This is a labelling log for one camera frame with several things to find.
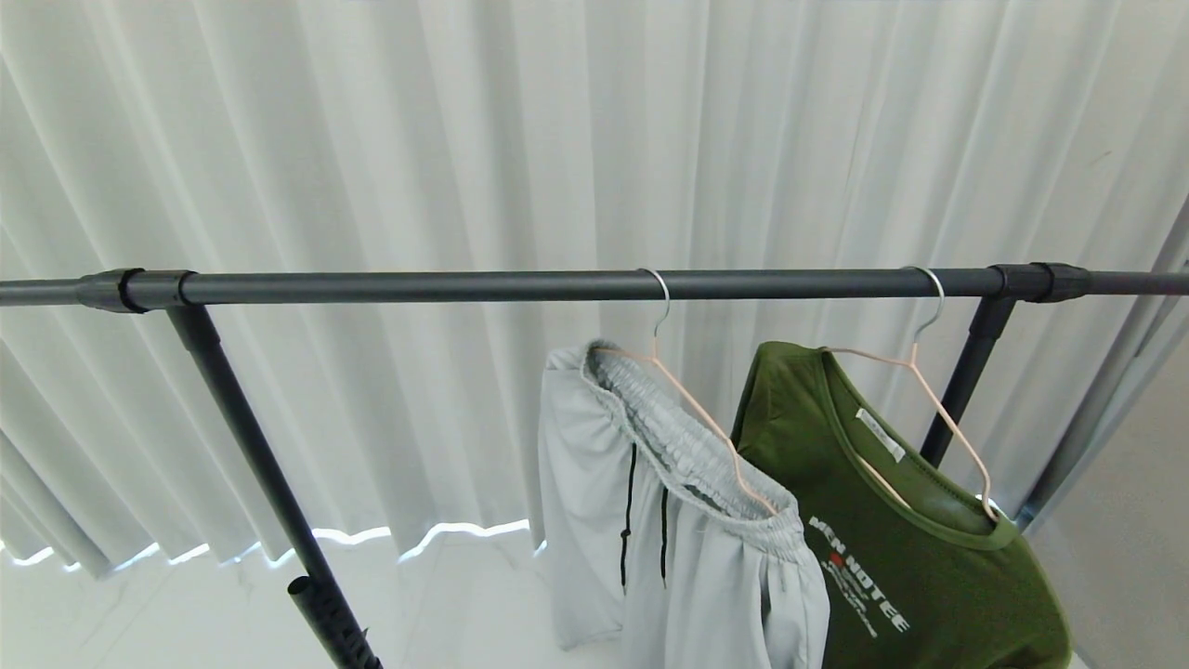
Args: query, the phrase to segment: gray sweatpants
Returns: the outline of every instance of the gray sweatpants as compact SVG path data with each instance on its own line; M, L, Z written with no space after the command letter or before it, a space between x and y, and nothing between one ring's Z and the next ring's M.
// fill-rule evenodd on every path
M792 493L741 462L773 517L726 444L594 348L614 346L553 352L542 380L531 520L558 643L619 637L627 668L819 668L830 604Z

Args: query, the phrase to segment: clothing label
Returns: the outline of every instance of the clothing label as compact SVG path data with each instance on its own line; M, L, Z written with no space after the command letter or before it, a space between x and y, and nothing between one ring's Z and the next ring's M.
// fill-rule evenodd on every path
M888 601L883 591L875 583L875 581L867 575L867 572L858 564L854 555L847 553L847 544L842 543L838 536L833 532L823 520L819 520L817 516L810 518L810 528L822 532L825 541L830 543L830 558L819 561L822 564L822 573L829 574L842 597L845 598L847 604L855 610L858 618L863 621L863 626L867 627L867 632L872 635L872 638L877 638L880 635L875 631L875 624L872 621L873 613L879 611L883 614L883 618L892 623L892 627L900 632L908 631L908 621L905 620L904 616L897 611L895 606Z
M895 443L895 440L883 431L883 428L875 421L875 417L867 414L866 409L858 408L858 414L855 415L855 418L863 422L863 425L872 431L872 435L875 435L875 438L883 444L883 448L892 454L892 457L894 457L898 463L904 460L904 447Z

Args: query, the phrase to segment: garment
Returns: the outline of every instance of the garment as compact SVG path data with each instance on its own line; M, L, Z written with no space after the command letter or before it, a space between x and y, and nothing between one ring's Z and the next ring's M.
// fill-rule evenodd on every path
M1068 665L1061 608L1015 526L895 436L831 354L761 346L732 434L800 504L830 593L824 667Z
M549 354L541 506L565 649L619 637L623 667L811 668L829 601L793 497L686 415L631 360Z

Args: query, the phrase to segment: curtain fold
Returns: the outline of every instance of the curtain fold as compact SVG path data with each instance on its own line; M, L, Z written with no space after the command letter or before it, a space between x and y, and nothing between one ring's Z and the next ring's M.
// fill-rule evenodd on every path
M5 1L4 278L200 271L1152 266L1189 193L1179 2ZM1131 307L1017 309L964 429L1025 499ZM974 310L923 341L944 386ZM315 528L526 518L549 348L656 304L220 305ZM929 299L674 304L729 424L766 340L902 354ZM99 574L288 549L162 314L0 314L0 529ZM844 362L917 442L927 400ZM955 453L945 471L974 484Z

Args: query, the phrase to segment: white tile floor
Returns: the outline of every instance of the white tile floor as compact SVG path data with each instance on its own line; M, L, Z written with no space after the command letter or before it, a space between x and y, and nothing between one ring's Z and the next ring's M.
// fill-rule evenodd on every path
M528 532L441 535L401 563L385 538L323 545L389 669L617 665L609 644L555 648ZM0 563L2 669L329 667L285 593L301 573L295 560L270 568L254 553L170 567L153 556L99 582L54 558Z

